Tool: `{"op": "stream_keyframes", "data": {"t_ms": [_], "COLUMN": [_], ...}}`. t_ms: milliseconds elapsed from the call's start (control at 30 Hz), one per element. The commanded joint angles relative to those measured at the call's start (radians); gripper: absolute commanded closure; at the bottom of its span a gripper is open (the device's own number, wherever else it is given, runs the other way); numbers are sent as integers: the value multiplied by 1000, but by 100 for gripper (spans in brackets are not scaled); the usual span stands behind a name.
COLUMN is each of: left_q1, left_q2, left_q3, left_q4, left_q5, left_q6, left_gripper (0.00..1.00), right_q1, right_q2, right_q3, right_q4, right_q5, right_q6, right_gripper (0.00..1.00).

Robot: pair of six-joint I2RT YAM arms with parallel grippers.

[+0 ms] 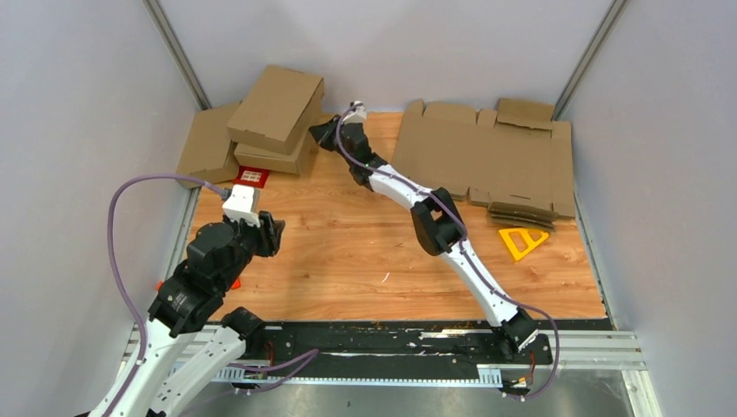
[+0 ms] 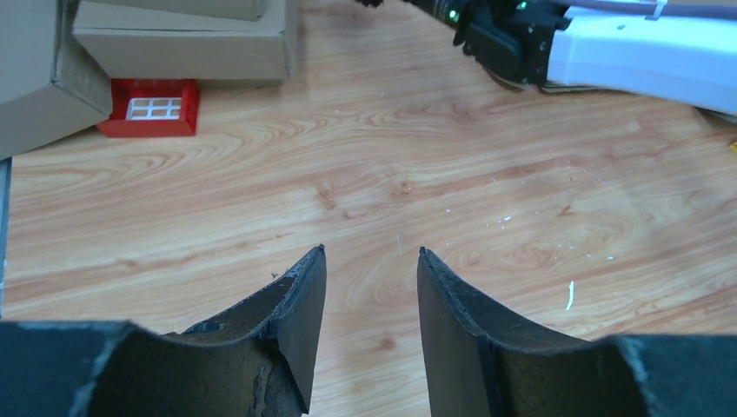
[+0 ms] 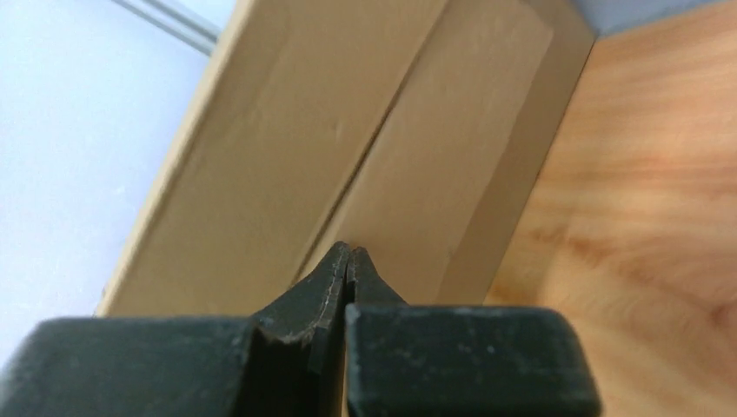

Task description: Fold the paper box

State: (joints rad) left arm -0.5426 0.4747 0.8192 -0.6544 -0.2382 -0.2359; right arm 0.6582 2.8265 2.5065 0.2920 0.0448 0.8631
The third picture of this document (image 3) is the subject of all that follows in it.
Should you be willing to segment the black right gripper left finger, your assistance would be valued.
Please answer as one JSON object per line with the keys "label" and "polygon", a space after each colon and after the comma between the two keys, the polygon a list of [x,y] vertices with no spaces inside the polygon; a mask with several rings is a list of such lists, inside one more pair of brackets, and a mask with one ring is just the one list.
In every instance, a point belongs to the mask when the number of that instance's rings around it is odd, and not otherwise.
{"label": "black right gripper left finger", "polygon": [[58,318],[1,371],[4,416],[337,416],[350,249],[251,316]]}

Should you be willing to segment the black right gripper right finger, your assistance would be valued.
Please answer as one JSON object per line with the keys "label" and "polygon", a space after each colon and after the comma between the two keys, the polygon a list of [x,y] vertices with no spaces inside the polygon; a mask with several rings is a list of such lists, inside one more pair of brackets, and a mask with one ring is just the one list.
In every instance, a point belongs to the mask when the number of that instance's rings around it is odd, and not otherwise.
{"label": "black right gripper right finger", "polygon": [[355,249],[346,279],[353,416],[598,416],[580,340],[549,308],[412,306]]}

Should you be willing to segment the brown cardboard box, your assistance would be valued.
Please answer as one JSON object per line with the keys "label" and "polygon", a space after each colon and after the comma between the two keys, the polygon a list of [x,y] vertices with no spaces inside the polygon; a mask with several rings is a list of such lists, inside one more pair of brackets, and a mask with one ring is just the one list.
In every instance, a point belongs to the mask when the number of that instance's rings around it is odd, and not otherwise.
{"label": "brown cardboard box", "polygon": [[287,289],[443,1],[240,1],[97,313],[248,315]]}

